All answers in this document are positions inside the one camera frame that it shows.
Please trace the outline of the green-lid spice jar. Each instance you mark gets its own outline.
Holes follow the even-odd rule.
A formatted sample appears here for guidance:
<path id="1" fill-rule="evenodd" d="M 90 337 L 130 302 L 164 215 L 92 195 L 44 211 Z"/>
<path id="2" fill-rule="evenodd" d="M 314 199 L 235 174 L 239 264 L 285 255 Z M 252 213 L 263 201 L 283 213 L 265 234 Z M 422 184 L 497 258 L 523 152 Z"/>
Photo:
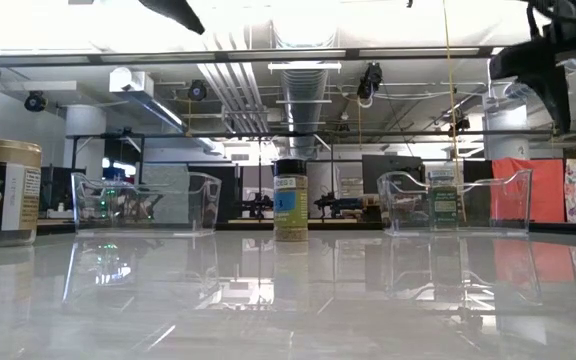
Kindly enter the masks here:
<path id="1" fill-rule="evenodd" d="M 458 192 L 454 172 L 450 169 L 429 173 L 429 218 L 435 231 L 454 230 L 458 226 Z"/>

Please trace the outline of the black-lid spice jar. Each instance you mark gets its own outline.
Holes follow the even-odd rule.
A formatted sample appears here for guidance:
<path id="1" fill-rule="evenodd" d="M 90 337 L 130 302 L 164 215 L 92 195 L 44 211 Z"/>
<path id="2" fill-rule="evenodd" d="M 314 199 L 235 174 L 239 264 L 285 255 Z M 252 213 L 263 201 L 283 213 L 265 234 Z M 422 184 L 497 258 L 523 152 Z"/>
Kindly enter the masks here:
<path id="1" fill-rule="evenodd" d="M 274 164 L 274 236 L 276 241 L 308 240 L 308 177 L 303 159 L 284 158 Z"/>

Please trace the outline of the tan-lid spice jar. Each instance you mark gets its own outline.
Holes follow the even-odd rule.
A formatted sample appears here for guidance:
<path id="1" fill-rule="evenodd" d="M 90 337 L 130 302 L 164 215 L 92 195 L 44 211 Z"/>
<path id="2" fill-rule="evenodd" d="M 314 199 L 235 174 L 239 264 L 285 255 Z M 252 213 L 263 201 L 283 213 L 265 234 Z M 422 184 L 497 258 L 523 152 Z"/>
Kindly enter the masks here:
<path id="1" fill-rule="evenodd" d="M 40 190 L 41 147 L 0 139 L 0 247 L 34 242 Z"/>

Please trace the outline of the white ceiling unit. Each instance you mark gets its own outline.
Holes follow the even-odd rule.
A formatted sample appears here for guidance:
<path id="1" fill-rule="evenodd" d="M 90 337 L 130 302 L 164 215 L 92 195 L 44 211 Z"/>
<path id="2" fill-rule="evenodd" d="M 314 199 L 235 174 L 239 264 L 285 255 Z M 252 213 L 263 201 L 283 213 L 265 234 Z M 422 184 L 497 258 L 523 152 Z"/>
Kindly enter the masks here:
<path id="1" fill-rule="evenodd" d="M 154 95 L 154 80 L 145 71 L 118 67 L 109 74 L 109 91 L 111 93 L 136 92 Z"/>

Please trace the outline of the black ceiling spotlight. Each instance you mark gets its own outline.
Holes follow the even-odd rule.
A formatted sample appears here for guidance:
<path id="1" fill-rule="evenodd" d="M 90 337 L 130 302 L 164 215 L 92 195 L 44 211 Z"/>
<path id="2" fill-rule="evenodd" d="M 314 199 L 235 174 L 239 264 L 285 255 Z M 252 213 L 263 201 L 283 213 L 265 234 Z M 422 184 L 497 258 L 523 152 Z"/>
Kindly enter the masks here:
<path id="1" fill-rule="evenodd" d="M 188 98 L 193 102 L 203 101 L 207 97 L 207 87 L 202 80 L 193 80 L 187 91 Z"/>
<path id="2" fill-rule="evenodd" d="M 48 100 L 42 91 L 30 91 L 24 101 L 24 108 L 29 112 L 42 112 L 46 109 Z"/>
<path id="3" fill-rule="evenodd" d="M 451 118 L 450 127 L 448 130 L 448 136 L 455 138 L 459 134 L 464 133 L 471 127 L 470 119 L 467 115 L 455 115 Z"/>
<path id="4" fill-rule="evenodd" d="M 383 80 L 383 72 L 380 64 L 377 62 L 370 63 L 364 75 L 360 78 L 357 88 L 357 97 L 362 100 L 369 100 L 379 90 Z"/>

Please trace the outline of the red cloth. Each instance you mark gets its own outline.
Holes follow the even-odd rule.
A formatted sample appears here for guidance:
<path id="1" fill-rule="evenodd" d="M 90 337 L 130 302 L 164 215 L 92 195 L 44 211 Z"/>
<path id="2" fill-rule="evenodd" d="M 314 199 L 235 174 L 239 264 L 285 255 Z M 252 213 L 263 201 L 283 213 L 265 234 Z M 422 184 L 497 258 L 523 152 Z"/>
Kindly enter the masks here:
<path id="1" fill-rule="evenodd" d="M 507 178 L 519 170 L 532 171 L 530 220 L 537 223 L 565 221 L 564 162 L 559 159 L 523 160 L 502 158 L 492 161 L 493 176 Z"/>

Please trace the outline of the floral cloth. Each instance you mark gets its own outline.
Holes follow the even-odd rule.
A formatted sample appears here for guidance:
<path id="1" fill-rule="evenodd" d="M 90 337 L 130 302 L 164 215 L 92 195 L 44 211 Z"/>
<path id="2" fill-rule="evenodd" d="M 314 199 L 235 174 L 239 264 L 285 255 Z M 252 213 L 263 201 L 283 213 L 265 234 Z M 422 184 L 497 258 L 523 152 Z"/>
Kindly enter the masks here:
<path id="1" fill-rule="evenodd" d="M 565 161 L 564 200 L 566 221 L 576 224 L 576 159 Z"/>

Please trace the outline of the clear plastic bin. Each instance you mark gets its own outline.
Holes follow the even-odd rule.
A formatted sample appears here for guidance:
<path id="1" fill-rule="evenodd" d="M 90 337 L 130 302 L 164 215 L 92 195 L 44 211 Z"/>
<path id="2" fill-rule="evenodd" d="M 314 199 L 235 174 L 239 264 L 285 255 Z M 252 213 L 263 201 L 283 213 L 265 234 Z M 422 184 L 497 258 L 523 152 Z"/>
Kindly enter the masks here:
<path id="1" fill-rule="evenodd" d="M 71 175 L 75 230 L 88 237 L 193 237 L 214 232 L 221 181 L 186 172 L 175 184 Z"/>
<path id="2" fill-rule="evenodd" d="M 391 235 L 422 232 L 466 232 L 492 235 L 525 234 L 529 229 L 532 172 L 520 170 L 501 179 L 463 182 L 455 175 L 458 192 L 458 226 L 435 231 L 429 218 L 428 180 L 421 182 L 404 171 L 377 180 L 385 230 Z"/>

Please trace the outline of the white ceiling light fixture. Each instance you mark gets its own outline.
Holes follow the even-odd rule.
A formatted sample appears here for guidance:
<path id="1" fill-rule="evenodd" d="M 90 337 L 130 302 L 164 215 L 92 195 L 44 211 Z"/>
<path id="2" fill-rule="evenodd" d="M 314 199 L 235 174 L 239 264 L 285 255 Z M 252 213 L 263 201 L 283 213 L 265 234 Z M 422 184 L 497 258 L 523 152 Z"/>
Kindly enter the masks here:
<path id="1" fill-rule="evenodd" d="M 335 70 L 340 71 L 340 63 L 318 63 L 318 62 L 287 62 L 287 63 L 269 63 L 267 68 L 270 71 L 288 71 L 288 70 Z"/>

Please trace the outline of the gray overhead frame beam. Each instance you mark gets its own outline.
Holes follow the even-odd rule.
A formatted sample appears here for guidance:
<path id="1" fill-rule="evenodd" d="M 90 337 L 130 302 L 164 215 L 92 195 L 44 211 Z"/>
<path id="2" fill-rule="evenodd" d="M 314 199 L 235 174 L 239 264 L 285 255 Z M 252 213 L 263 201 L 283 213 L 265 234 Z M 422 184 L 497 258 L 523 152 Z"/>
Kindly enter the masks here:
<path id="1" fill-rule="evenodd" d="M 501 46 L 217 50 L 162 53 L 1 54 L 1 67 L 153 65 L 291 61 L 487 59 Z"/>

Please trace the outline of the black background rail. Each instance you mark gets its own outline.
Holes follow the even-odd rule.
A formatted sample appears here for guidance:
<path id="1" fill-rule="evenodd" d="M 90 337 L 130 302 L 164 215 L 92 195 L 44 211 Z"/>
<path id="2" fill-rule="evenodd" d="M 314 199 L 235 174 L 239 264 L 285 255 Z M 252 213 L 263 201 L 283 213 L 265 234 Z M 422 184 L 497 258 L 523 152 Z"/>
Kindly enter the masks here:
<path id="1" fill-rule="evenodd" d="M 505 136 L 505 135 L 528 135 L 528 136 L 576 136 L 576 130 L 571 130 L 568 133 L 558 133 L 554 130 L 480 130 L 480 131 L 466 131 L 459 132 L 457 136 Z M 105 132 L 101 134 L 75 134 L 66 135 L 66 139 L 79 140 L 82 138 L 99 138 L 99 139 L 120 139 L 124 137 L 136 137 L 136 138 L 243 138 L 243 137 L 261 137 L 261 138 L 272 138 L 272 137 L 329 137 L 329 138 L 347 138 L 347 137 L 406 137 L 413 138 L 419 136 L 450 136 L 448 131 L 389 131 L 389 132 L 378 132 L 378 131 L 311 131 L 311 132 L 295 132 L 295 131 L 284 131 L 284 132 L 244 132 L 244 133 L 229 133 L 229 132 L 206 132 L 206 133 L 135 133 L 130 132 L 127 134 L 116 133 L 116 132 Z"/>

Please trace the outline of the silver ceiling duct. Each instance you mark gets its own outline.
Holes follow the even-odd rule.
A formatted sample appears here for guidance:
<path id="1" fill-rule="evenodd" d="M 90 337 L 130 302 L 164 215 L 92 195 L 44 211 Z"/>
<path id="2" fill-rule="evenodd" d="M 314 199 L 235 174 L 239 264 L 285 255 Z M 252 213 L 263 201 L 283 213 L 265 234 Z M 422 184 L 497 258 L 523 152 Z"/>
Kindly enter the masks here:
<path id="1" fill-rule="evenodd" d="M 314 159 L 319 141 L 312 136 L 318 129 L 328 72 L 326 70 L 284 70 L 281 74 L 285 115 L 289 132 L 308 136 L 288 137 L 290 157 Z"/>

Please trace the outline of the black metal table frame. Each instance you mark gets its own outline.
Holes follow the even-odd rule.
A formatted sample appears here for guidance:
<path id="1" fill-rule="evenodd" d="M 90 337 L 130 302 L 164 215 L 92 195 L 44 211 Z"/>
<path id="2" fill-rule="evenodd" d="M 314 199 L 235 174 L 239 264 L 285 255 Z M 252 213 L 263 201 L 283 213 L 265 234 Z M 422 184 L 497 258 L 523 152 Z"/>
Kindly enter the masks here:
<path id="1" fill-rule="evenodd" d="M 353 222 L 350 219 L 310 219 L 310 230 L 315 231 L 350 231 L 350 230 L 384 230 L 385 227 L 377 222 Z M 270 220 L 255 221 L 249 219 L 232 220 L 228 223 L 217 223 L 217 231 L 266 231 L 272 230 L 273 223 Z M 576 224 L 573 223 L 535 223 L 529 224 L 529 231 L 535 233 L 554 233 L 565 235 L 576 235 Z M 63 222 L 57 220 L 40 220 L 37 234 L 53 235 L 74 233 L 73 222 Z"/>

